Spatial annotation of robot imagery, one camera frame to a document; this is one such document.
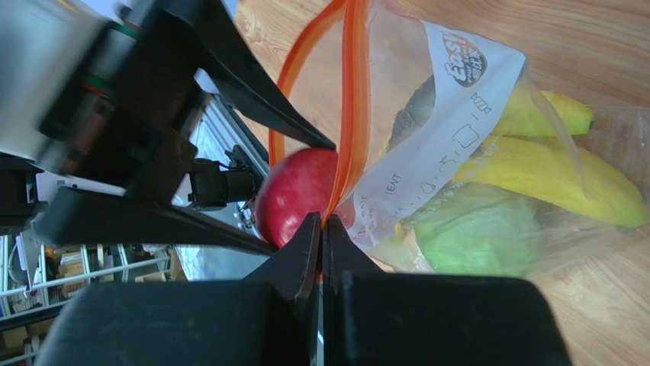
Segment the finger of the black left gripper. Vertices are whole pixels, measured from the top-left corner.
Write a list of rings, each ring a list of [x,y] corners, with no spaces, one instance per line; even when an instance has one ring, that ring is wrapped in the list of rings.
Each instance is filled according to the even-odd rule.
[[[200,1],[192,28],[204,47],[199,67],[245,117],[311,147],[336,144],[306,120],[252,54],[221,1]]]
[[[55,248],[81,244],[219,246],[270,256],[275,247],[188,207],[146,205],[125,197],[69,187],[31,221],[34,236]]]

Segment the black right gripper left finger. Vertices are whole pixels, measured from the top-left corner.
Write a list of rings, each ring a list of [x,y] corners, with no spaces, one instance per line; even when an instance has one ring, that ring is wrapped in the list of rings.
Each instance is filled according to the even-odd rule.
[[[309,213],[292,239],[244,278],[273,287],[262,365],[315,365],[321,219]]]

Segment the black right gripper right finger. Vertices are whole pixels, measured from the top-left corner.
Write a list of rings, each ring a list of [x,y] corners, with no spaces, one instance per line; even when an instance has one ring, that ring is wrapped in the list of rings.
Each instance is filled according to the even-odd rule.
[[[354,279],[382,270],[350,239],[336,214],[323,229],[321,247],[324,364],[354,365],[358,338]]]

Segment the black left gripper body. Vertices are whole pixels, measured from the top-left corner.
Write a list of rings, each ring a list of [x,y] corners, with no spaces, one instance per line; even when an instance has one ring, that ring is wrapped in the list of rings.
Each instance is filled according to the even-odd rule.
[[[189,137],[238,37],[221,1],[135,1],[117,19],[83,1],[1,3],[1,221],[52,209],[37,176],[93,181],[168,204],[196,156]]]

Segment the red apple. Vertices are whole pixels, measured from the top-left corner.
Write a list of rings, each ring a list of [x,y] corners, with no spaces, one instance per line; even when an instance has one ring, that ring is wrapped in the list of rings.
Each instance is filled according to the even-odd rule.
[[[310,213],[323,214],[336,177],[338,153],[305,148],[276,164],[262,183],[253,216],[262,238],[281,248]]]

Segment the green cabbage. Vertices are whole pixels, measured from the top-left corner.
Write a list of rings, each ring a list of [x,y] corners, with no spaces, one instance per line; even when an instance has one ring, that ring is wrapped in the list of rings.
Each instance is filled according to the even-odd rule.
[[[545,248],[536,200],[492,185],[449,185],[368,255],[395,271],[522,277]]]

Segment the clear zip top bag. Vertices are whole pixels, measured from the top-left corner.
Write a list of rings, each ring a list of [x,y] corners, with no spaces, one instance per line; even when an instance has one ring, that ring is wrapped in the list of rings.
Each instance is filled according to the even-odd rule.
[[[294,106],[337,143],[336,177],[321,217],[339,216],[368,255],[443,188],[468,184],[452,178],[481,153],[512,91],[519,85],[545,91],[534,83],[520,50],[525,41],[542,37],[535,27],[507,25],[489,14],[486,1],[425,1],[418,11],[396,1],[328,2],[299,33],[278,80]],[[432,115],[385,152],[397,112],[431,75]],[[591,132],[572,136],[555,110],[546,110],[576,172],[578,148],[586,149],[634,183],[649,212],[643,137],[612,131],[594,109]],[[307,148],[278,133],[269,142],[273,167]],[[560,254],[585,252],[615,230],[649,222],[627,228],[533,199],[545,248],[528,272]]]

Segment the grey fish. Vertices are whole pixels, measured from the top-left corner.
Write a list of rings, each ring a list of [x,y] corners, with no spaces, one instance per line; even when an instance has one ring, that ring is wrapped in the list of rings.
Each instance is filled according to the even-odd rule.
[[[435,76],[431,75],[415,90],[406,106],[397,112],[391,136],[385,145],[385,152],[390,152],[408,138],[412,132],[419,130],[432,115],[435,103]]]

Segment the yellow banana bunch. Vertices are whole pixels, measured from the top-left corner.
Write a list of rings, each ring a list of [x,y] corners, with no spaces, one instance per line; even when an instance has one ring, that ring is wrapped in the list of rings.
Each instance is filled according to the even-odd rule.
[[[454,174],[454,183],[493,185],[594,220],[627,228],[649,221],[639,188],[619,169],[578,148],[580,172],[560,143],[546,108],[572,136],[588,135],[594,113],[553,91],[517,86],[481,153]]]

